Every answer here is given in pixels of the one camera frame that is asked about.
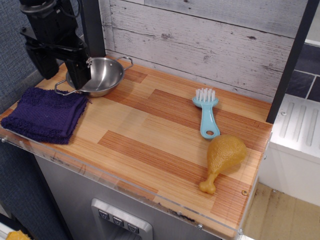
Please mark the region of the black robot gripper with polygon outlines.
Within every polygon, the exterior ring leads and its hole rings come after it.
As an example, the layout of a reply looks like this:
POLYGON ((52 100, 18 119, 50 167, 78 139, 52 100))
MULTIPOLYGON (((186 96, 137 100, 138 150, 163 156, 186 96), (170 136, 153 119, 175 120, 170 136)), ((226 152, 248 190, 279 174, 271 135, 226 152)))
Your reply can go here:
POLYGON ((76 34, 77 14, 69 0, 21 0, 20 11, 27 16, 31 27, 21 32, 31 46, 26 51, 40 74, 47 80, 59 71, 56 59, 68 59, 65 65, 76 90, 90 79, 87 45, 76 34))

